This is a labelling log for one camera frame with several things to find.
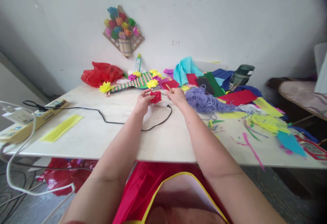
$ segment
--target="power strip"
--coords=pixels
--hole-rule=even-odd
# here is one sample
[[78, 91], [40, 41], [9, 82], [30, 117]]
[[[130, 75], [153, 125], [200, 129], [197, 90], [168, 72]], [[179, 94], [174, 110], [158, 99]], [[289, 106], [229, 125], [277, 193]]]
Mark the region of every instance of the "power strip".
[[[48, 104], [46, 107], [53, 107], [57, 109], [48, 109], [45, 112], [40, 112], [37, 110], [35, 112], [36, 116], [36, 130], [38, 130], [41, 126], [43, 126], [46, 122], [48, 122], [50, 119], [52, 119], [54, 116], [56, 116], [58, 113], [60, 113], [62, 110], [58, 108], [66, 108], [69, 105], [69, 102], [65, 99], [58, 99], [50, 104]], [[0, 142], [3, 143], [11, 143], [11, 144], [18, 144], [26, 140], [27, 137], [29, 137], [33, 130], [33, 121], [28, 122], [27, 124], [20, 125], [20, 124], [14, 124], [7, 128], [3, 134], [0, 134]]]

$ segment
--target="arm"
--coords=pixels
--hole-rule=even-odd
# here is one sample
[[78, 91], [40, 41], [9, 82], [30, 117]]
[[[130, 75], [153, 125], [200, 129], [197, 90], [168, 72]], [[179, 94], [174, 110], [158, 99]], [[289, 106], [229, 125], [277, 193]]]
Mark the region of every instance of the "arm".
[[224, 145], [187, 103], [181, 89], [166, 92], [181, 110], [200, 169], [233, 223], [285, 223]]
[[96, 167], [80, 188], [60, 223], [111, 223], [139, 149], [143, 117], [154, 96], [142, 91], [137, 104]]

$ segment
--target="white wall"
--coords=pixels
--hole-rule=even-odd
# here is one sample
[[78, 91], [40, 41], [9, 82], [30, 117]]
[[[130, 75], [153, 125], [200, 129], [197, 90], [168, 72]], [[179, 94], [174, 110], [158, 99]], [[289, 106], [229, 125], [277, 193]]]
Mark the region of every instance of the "white wall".
[[[326, 40], [325, 0], [0, 0], [0, 50], [47, 94], [78, 86], [92, 61], [174, 68], [184, 57], [255, 66], [249, 84], [314, 70], [313, 47]], [[102, 36], [109, 6], [122, 5], [145, 42], [126, 59]], [[173, 46], [172, 41], [179, 41]]]

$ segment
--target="person's right hand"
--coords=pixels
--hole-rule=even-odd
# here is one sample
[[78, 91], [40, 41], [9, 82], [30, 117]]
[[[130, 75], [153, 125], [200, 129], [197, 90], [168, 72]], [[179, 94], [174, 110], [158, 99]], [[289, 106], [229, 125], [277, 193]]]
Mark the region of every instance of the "person's right hand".
[[183, 105], [188, 105], [184, 91], [181, 88], [172, 88], [171, 90], [174, 93], [168, 90], [165, 90], [165, 93], [178, 108], [181, 108]]

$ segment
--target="paper flower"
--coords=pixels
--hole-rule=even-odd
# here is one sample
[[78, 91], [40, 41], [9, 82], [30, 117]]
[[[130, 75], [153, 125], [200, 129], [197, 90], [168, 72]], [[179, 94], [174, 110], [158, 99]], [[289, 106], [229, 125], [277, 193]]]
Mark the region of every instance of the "paper flower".
[[130, 34], [131, 34], [131, 31], [130, 30], [128, 30], [127, 28], [125, 29], [125, 34], [126, 34], [126, 36], [127, 37], [129, 37], [130, 36]]
[[128, 76], [128, 79], [129, 79], [130, 81], [135, 80], [135, 79], [136, 79], [136, 75], [135, 75], [135, 74], [131, 74], [131, 75]]
[[112, 31], [112, 32], [111, 32], [111, 37], [112, 37], [113, 39], [117, 39], [117, 38], [118, 38], [118, 33], [116, 33], [115, 31]]
[[126, 15], [123, 12], [119, 12], [119, 17], [121, 17], [123, 21], [126, 20]]
[[119, 32], [118, 36], [119, 36], [120, 39], [126, 39], [126, 35], [125, 35], [124, 32]]
[[135, 71], [133, 74], [136, 75], [137, 77], [140, 77], [141, 76], [141, 73], [138, 72], [138, 71]]
[[117, 26], [116, 21], [113, 21], [113, 20], [110, 20], [110, 21], [109, 21], [109, 27], [110, 27], [111, 29], [114, 29], [116, 26]]
[[115, 7], [109, 7], [107, 11], [109, 12], [110, 15], [113, 15], [114, 17], [118, 17], [118, 11]]
[[103, 82], [103, 85], [100, 86], [99, 91], [102, 93], [107, 93], [112, 90], [115, 86], [110, 86], [110, 82]]
[[105, 24], [106, 27], [109, 27], [109, 19], [108, 19], [108, 18], [106, 18], [106, 19], [103, 21], [103, 23]]
[[118, 27], [115, 27], [113, 30], [114, 30], [116, 33], [119, 33], [119, 32], [122, 31], [122, 28], [121, 28], [120, 26], [118, 26]]
[[120, 17], [116, 18], [116, 23], [117, 23], [117, 25], [121, 26], [123, 23], [123, 19]]
[[150, 80], [146, 85], [148, 88], [156, 87], [159, 84], [159, 82], [155, 79]]
[[130, 25], [131, 27], [135, 26], [135, 21], [134, 21], [133, 18], [129, 18], [129, 19], [128, 19], [128, 23], [129, 23], [129, 25]]
[[156, 75], [152, 79], [155, 79], [155, 80], [157, 80], [159, 82], [161, 80], [161, 77], [159, 77], [158, 75]]
[[106, 33], [106, 35], [107, 35], [108, 37], [111, 36], [111, 32], [112, 32], [112, 29], [110, 29], [110, 28], [106, 28], [105, 33]]
[[136, 27], [133, 28], [133, 33], [134, 33], [135, 36], [140, 35], [140, 31]]
[[127, 29], [129, 27], [128, 23], [127, 22], [123, 22], [122, 23], [122, 28], [123, 29]]
[[154, 95], [155, 97], [153, 99], [150, 100], [150, 102], [152, 103], [158, 103], [159, 101], [161, 101], [161, 92], [160, 91], [155, 91], [155, 92], [150, 92], [150, 95]]

